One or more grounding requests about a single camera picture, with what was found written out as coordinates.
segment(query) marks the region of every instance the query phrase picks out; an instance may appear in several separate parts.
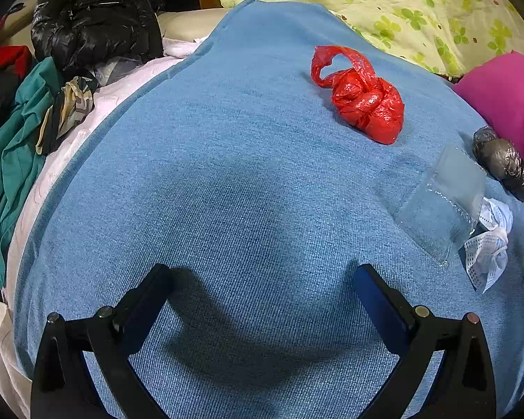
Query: black jacket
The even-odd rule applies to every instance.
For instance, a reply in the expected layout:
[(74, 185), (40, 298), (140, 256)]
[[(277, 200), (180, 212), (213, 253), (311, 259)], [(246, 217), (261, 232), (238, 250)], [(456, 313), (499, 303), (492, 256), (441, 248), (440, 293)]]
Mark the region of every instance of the black jacket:
[(31, 40), (67, 80), (114, 56), (163, 56), (155, 11), (162, 0), (38, 0)]

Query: yellow green comforter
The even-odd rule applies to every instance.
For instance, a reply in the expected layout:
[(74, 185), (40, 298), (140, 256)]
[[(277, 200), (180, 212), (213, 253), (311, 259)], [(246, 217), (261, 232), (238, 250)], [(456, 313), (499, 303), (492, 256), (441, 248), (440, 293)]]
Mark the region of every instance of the yellow green comforter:
[(511, 50), (524, 54), (524, 20), (508, 0), (295, 1), (321, 3), (375, 47), (439, 74), (458, 76)]

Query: blue bed sheet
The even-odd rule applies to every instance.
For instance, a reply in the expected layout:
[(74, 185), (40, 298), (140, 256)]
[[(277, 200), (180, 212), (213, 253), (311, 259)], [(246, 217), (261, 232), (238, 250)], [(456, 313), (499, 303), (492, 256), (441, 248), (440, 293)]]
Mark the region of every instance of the blue bed sheet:
[[(326, 44), (360, 51), (400, 91), (394, 145), (346, 125), (311, 81)], [(397, 359), (352, 288), (352, 268), (371, 263), (412, 304), (479, 315), (501, 414), (524, 392), (521, 205), (487, 180), (515, 220), (509, 264), (483, 296), (460, 257), (440, 268), (393, 219), (443, 147), (469, 151), (482, 125), (441, 78), (322, 6), (247, 0), (113, 111), (54, 186), (18, 277), (22, 367), (31, 375), (49, 312), (90, 316), (160, 262), (179, 267), (175, 292), (131, 362), (171, 418), (356, 417)]]

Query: knotted red bag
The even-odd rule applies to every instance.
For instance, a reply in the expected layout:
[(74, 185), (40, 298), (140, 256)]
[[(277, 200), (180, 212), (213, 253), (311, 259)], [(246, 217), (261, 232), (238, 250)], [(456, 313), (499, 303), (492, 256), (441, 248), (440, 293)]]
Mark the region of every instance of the knotted red bag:
[[(330, 66), (340, 53), (353, 67), (321, 79), (322, 68)], [(357, 50), (341, 46), (316, 47), (311, 76), (317, 85), (332, 87), (332, 102), (348, 124), (379, 143), (391, 145), (395, 142), (403, 125), (402, 98), (391, 83), (377, 77), (369, 60)]]

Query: metal pin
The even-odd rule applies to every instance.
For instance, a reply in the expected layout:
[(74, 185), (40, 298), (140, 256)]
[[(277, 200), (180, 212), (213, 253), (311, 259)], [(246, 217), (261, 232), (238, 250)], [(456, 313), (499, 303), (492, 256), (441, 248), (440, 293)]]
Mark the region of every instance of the metal pin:
[(47, 317), (47, 323), (54, 324), (58, 321), (59, 318), (60, 318), (60, 315), (58, 314), (58, 312), (51, 312), (49, 313), (49, 316)]
[(473, 324), (479, 323), (479, 317), (473, 312), (467, 313), (466, 318), (468, 319), (470, 323), (473, 323)]
[(417, 316), (421, 317), (421, 318), (426, 318), (429, 316), (429, 309), (425, 306), (417, 306), (415, 308), (415, 313), (417, 314)]
[(97, 316), (99, 318), (107, 318), (113, 315), (113, 308), (111, 306), (103, 306), (97, 310)]

